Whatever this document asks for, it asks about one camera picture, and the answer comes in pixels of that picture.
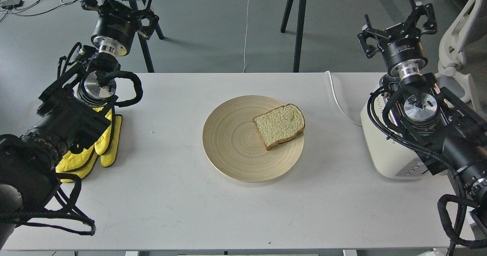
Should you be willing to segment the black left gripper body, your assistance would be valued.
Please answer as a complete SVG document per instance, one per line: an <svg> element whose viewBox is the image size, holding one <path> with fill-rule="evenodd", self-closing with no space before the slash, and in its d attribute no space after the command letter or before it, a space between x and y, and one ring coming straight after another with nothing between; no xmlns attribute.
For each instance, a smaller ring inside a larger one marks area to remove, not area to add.
<svg viewBox="0 0 487 256"><path fill-rule="evenodd" d="M113 15L102 14L95 25L92 44L98 52L126 56L132 48L135 30L126 20Z"/></svg>

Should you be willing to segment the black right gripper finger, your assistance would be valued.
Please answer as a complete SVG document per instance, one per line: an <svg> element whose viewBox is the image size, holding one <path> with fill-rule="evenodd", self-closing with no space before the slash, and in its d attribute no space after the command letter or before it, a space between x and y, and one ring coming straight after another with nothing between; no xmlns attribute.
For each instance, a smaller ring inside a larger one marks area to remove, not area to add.
<svg viewBox="0 0 487 256"><path fill-rule="evenodd" d="M437 33L437 22L434 8L431 3L423 5L409 0L412 12L403 24L400 24L399 34L401 36L422 36Z"/></svg>
<svg viewBox="0 0 487 256"><path fill-rule="evenodd" d="M387 30L378 30L372 27L369 16L364 15L366 24L357 35L360 46L368 59L377 52L383 52L388 43L391 43L392 34Z"/></svg>

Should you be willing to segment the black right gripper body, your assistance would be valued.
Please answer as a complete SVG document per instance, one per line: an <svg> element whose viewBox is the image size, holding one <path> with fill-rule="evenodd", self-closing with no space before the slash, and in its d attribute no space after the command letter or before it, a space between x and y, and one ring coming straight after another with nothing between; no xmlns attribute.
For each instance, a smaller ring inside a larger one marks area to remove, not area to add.
<svg viewBox="0 0 487 256"><path fill-rule="evenodd" d="M428 59L419 36L407 36L396 40L381 39L380 51L387 67L387 73L393 77L399 76L399 65L412 61L423 69Z"/></svg>

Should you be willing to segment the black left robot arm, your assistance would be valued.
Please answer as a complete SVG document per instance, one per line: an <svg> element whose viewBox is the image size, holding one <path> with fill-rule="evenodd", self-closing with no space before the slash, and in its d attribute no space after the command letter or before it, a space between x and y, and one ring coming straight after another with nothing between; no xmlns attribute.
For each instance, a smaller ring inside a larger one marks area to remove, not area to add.
<svg viewBox="0 0 487 256"><path fill-rule="evenodd" d="M137 104L143 97L139 76L122 71L118 57L128 55L134 37L148 40L158 28L159 17L146 0L142 10L117 0L81 0L84 10L99 19L91 46L77 43L73 61L64 58L56 81L39 96L40 121L22 136L1 135L1 245L19 226L46 227L32 219L79 221L89 230L52 225L78 235L94 235L94 220L76 203L80 176L57 172L67 153L90 149L106 130L115 129L107 115L115 107Z"/></svg>

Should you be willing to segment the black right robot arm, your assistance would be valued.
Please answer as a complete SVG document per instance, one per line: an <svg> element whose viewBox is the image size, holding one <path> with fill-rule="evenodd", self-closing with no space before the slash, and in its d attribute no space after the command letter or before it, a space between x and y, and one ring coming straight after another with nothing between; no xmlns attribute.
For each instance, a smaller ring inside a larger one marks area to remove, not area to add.
<svg viewBox="0 0 487 256"><path fill-rule="evenodd" d="M450 247L485 248L486 239L460 234L468 207L486 231L486 120L439 88L433 73L421 73L428 59L420 38L437 32L436 17L431 3L409 3L407 19L384 30L373 28L365 15L359 43L367 58L382 55L387 72L364 106L362 128L370 126L380 139L414 152L432 175L448 171L458 195L443 195L437 209Z"/></svg>

